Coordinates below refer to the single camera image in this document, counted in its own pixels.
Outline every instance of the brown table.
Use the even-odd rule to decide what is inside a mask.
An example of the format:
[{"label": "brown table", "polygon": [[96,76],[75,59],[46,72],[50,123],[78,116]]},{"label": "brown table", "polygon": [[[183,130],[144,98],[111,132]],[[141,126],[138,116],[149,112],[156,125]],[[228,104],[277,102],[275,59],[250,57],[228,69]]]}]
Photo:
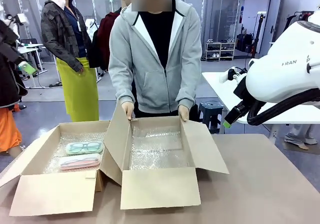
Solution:
[{"label": "brown table", "polygon": [[261,134],[214,135],[230,174],[198,170],[202,205],[120,210],[121,188],[108,182],[92,212],[9,217],[14,190],[0,206],[3,224],[313,224],[320,194]]}]

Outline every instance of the black stool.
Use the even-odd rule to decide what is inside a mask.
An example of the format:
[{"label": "black stool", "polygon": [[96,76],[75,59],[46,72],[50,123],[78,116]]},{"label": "black stool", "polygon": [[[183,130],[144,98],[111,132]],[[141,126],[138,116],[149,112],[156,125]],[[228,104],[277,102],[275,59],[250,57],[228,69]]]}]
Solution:
[{"label": "black stool", "polygon": [[211,134],[219,133],[220,128],[218,124],[221,122],[218,120],[218,115],[222,115],[222,109],[224,106],[219,101],[208,101],[206,103],[200,103],[199,105],[199,119],[201,112],[203,113],[203,118],[200,119],[203,124],[206,124]]}]

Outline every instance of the open door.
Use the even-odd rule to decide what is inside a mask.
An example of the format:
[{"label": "open door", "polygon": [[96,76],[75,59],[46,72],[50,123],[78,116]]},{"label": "open door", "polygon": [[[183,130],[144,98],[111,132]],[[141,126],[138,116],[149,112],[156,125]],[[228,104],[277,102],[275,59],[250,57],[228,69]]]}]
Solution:
[{"label": "open door", "polygon": [[274,33],[275,33],[275,26],[277,23],[280,2],[281,0],[270,1],[269,10],[267,12],[264,34],[261,41],[260,57],[263,57],[268,54],[268,51],[271,45],[270,42],[272,42]]}]

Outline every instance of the glass wall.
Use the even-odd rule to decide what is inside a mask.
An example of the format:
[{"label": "glass wall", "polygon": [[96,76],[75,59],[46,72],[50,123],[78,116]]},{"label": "glass wall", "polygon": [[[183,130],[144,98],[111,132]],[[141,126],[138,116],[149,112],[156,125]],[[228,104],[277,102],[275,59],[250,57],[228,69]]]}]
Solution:
[{"label": "glass wall", "polygon": [[[20,28],[21,38],[36,38],[41,43],[41,11],[47,0],[1,0],[6,13],[24,12],[29,25]],[[215,42],[235,38],[239,19],[239,0],[183,0],[192,4],[201,20],[202,45],[208,40]],[[99,25],[109,12],[121,7],[121,0],[74,0],[84,20],[96,19]]]}]

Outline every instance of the empty cardboard box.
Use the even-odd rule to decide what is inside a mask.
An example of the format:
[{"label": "empty cardboard box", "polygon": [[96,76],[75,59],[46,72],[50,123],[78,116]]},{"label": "empty cardboard box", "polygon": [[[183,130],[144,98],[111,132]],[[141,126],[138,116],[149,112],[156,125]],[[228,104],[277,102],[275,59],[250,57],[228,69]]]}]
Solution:
[{"label": "empty cardboard box", "polygon": [[[46,141],[36,143],[41,147],[37,152],[29,153],[33,156],[25,158],[28,162],[21,163],[24,170],[20,178],[17,176],[1,186],[5,190],[6,185],[12,186],[11,182],[18,181],[9,215],[39,216],[92,211],[95,192],[103,188],[102,173],[121,184],[120,169],[106,148],[98,167],[55,173],[46,173],[45,169],[57,150],[61,133],[103,133],[109,124],[110,121],[62,123]],[[7,180],[6,176],[14,177],[10,172],[9,169],[0,181]]]},{"label": "empty cardboard box", "polygon": [[200,205],[196,168],[229,173],[207,126],[178,116],[128,121],[118,104],[104,144],[122,171],[122,210]]}]

